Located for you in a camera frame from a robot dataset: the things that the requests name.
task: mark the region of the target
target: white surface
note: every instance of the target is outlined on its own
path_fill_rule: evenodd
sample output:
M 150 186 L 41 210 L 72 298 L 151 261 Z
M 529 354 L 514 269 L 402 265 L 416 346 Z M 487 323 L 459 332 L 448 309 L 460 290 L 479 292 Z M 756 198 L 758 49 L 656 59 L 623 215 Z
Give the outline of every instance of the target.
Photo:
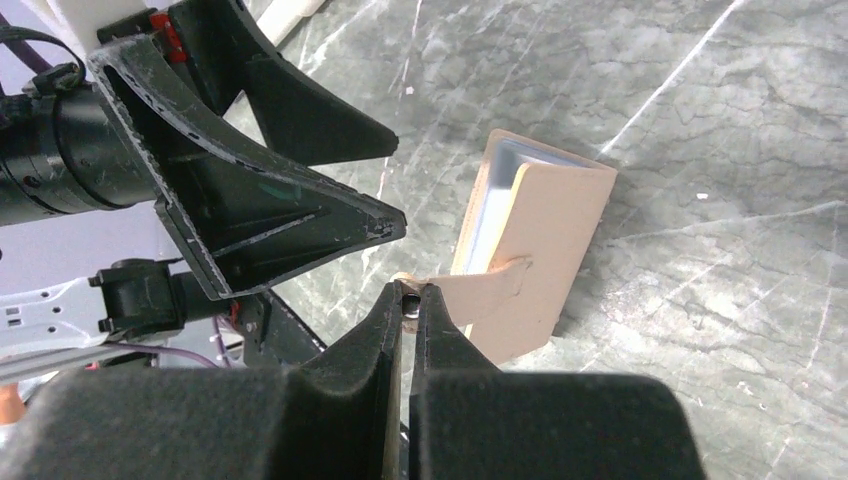
M 279 45 L 304 17 L 311 17 L 324 0 L 274 0 L 256 23 L 274 45 Z
M 147 8 L 144 0 L 26 0 L 25 4 L 83 58 L 100 46 L 97 29 Z
M 151 202 L 2 227 L 0 250 L 0 295 L 92 276 L 125 258 L 178 256 Z
M 0 297 L 0 357 L 100 345 L 105 318 L 103 293 L 87 278 Z

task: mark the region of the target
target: black cable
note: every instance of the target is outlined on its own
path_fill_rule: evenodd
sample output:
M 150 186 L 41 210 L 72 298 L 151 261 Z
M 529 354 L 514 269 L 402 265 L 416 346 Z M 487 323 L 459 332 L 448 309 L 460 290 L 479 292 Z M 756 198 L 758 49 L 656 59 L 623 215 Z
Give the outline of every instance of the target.
M 9 21 L 6 20 L 6 17 L 0 13 L 0 27 L 8 27 Z M 50 65 L 50 62 L 44 59 L 38 52 L 35 51 L 34 48 L 30 47 L 25 41 L 12 41 L 6 44 L 9 47 L 9 50 L 15 54 L 18 59 L 23 62 L 24 65 L 27 66 L 30 70 L 35 73 L 46 72 L 53 68 L 53 65 Z
M 61 90 L 71 90 L 76 88 L 78 85 L 85 81 L 85 63 L 81 58 L 74 53 L 73 50 L 68 48 L 61 40 L 56 37 L 47 35 L 46 33 L 39 32 L 37 30 L 32 30 L 24 27 L 15 27 L 6 23 L 5 25 L 0 24 L 0 44 L 12 44 L 12 43 L 21 43 L 23 41 L 36 41 L 36 42 L 47 42 L 52 43 L 53 45 L 60 46 L 68 51 L 71 56 L 76 60 L 76 70 L 73 75 L 69 75 L 70 78 L 62 79 L 61 82 L 56 82 L 56 88 Z

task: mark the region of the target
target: gray marble surface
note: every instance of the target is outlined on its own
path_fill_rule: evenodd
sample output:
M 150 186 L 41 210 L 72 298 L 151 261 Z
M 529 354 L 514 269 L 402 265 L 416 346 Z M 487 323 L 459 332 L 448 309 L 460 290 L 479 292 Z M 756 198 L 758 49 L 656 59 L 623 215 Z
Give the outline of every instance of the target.
M 321 170 L 409 234 L 278 291 L 332 341 L 395 272 L 446 273 L 506 128 L 620 176 L 554 336 L 505 367 L 660 378 L 711 478 L 848 478 L 845 32 L 840 1 L 330 0 L 283 53 L 401 144 Z

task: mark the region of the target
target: plastic part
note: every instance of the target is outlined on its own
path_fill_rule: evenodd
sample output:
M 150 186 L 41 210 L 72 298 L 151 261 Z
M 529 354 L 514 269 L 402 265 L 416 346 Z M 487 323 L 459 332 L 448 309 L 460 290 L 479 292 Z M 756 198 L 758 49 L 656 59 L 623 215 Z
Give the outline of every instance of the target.
M 464 274 L 486 273 L 492 252 L 500 240 L 501 229 L 510 214 L 510 208 L 516 195 L 518 172 L 521 166 L 528 165 L 558 165 L 563 167 L 587 168 L 570 156 L 555 155 L 551 152 L 522 143 L 519 139 L 504 137 L 495 147 L 494 158 L 488 164 L 488 174 L 482 189 L 479 213 L 464 227 L 471 227 L 469 251 L 465 255 L 461 272 Z M 562 208 L 579 208 L 578 205 L 563 205 Z
M 168 62 L 183 63 L 188 59 L 183 42 L 177 35 L 174 26 L 171 24 L 171 19 L 167 12 L 157 12 L 150 15 L 150 24 L 154 29 L 162 32 L 165 36 Z
M 300 365 L 327 349 L 294 310 L 272 291 L 238 300 L 233 324 L 244 337 L 248 367 Z
M 305 17 L 311 17 L 324 0 L 273 0 L 256 21 L 262 33 L 279 45 Z
M 87 348 L 106 340 L 103 292 L 78 278 L 0 297 L 0 357 L 42 350 Z
M 206 103 L 149 35 L 115 40 L 89 62 L 155 183 L 163 224 L 210 298 L 257 293 L 405 235 L 401 211 L 307 168 L 391 154 L 390 130 L 280 58 L 234 2 L 188 0 L 168 12 L 189 47 L 189 70 L 222 82 L 198 85 Z M 214 45 L 216 56 L 201 45 Z M 240 68 L 247 74 L 234 75 Z M 261 101 L 254 110 L 277 153 L 210 111 L 225 110 L 239 89 Z

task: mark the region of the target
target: purple wire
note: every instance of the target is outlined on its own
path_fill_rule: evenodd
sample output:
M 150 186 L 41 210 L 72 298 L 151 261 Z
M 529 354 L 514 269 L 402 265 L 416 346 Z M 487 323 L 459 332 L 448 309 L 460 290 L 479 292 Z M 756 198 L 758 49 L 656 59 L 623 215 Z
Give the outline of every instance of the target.
M 232 365 L 230 365 L 230 358 L 227 355 L 227 347 L 224 346 L 224 339 L 221 337 L 221 327 L 218 325 L 218 317 L 212 318 L 212 326 L 215 328 L 215 345 L 218 346 L 218 355 L 224 360 L 224 365 L 230 368 Z
M 0 25 L 9 25 L 9 22 L 2 13 L 0 13 Z M 30 47 L 26 41 L 21 40 L 18 42 L 8 42 L 6 43 L 6 47 L 8 47 L 9 50 L 11 50 L 12 53 L 24 63 L 24 65 L 35 73 L 41 73 L 50 70 L 53 67 L 47 60 L 44 59 L 44 57 L 39 55 L 34 48 Z
M 101 346 L 114 348 L 116 350 L 129 350 L 132 352 L 152 353 L 156 355 L 176 355 L 178 357 L 190 358 L 210 368 L 218 368 L 218 364 L 198 353 L 182 348 L 154 347 L 150 345 L 138 345 L 135 343 L 104 343 Z

